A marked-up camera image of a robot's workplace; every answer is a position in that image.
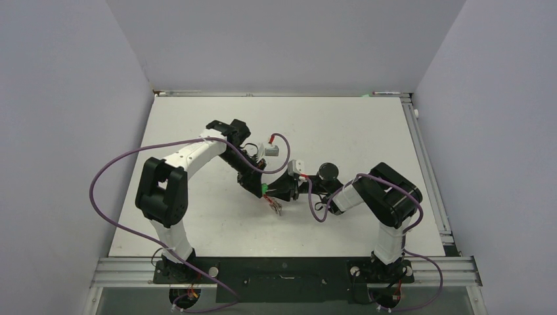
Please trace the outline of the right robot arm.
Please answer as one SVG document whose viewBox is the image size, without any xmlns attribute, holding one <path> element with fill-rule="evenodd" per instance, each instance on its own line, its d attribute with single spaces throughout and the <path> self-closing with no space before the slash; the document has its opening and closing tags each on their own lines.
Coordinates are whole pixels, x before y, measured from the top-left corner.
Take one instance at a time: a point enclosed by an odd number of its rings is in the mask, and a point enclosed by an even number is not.
<svg viewBox="0 0 557 315">
<path fill-rule="evenodd" d="M 371 253 L 371 272 L 380 281 L 389 280 L 404 256 L 412 217 L 423 217 L 421 191 L 386 163 L 379 163 L 367 174 L 357 174 L 346 184 L 340 182 L 338 167 L 333 163 L 322 164 L 316 175 L 306 175 L 302 166 L 300 161 L 291 161 L 277 180 L 262 186 L 263 197 L 273 203 L 297 200 L 302 194 L 317 196 L 317 202 L 309 202 L 313 216 L 320 210 L 341 215 L 360 205 L 367 206 L 380 223 Z"/>
</svg>

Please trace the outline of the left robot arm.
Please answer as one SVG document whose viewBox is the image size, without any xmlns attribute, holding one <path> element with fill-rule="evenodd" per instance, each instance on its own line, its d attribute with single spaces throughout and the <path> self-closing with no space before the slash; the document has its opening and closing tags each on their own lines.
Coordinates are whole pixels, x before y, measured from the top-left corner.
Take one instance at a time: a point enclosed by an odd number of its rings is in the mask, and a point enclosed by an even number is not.
<svg viewBox="0 0 557 315">
<path fill-rule="evenodd" d="M 143 165 L 135 205 L 151 222 L 159 240 L 166 244 L 162 260 L 179 282 L 193 279 L 194 248 L 187 239 L 183 217 L 188 208 L 188 184 L 193 175 L 213 158 L 220 157 L 237 172 L 237 182 L 262 198 L 262 174 L 266 163 L 242 149 L 251 135 L 247 124 L 215 120 L 207 124 L 201 140 L 188 143 L 162 159 L 151 157 Z"/>
</svg>

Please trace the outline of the steel key holder red handle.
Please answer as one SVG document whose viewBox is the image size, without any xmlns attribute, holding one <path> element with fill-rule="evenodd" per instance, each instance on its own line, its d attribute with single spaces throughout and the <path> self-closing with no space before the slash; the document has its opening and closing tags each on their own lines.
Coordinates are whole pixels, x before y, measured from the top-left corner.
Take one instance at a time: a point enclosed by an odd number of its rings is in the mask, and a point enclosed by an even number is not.
<svg viewBox="0 0 557 315">
<path fill-rule="evenodd" d="M 275 199 L 272 198 L 270 196 L 268 196 L 267 194 L 263 195 L 263 198 L 267 201 L 267 203 L 269 204 L 269 207 L 278 215 L 281 216 L 282 215 L 282 205 Z"/>
</svg>

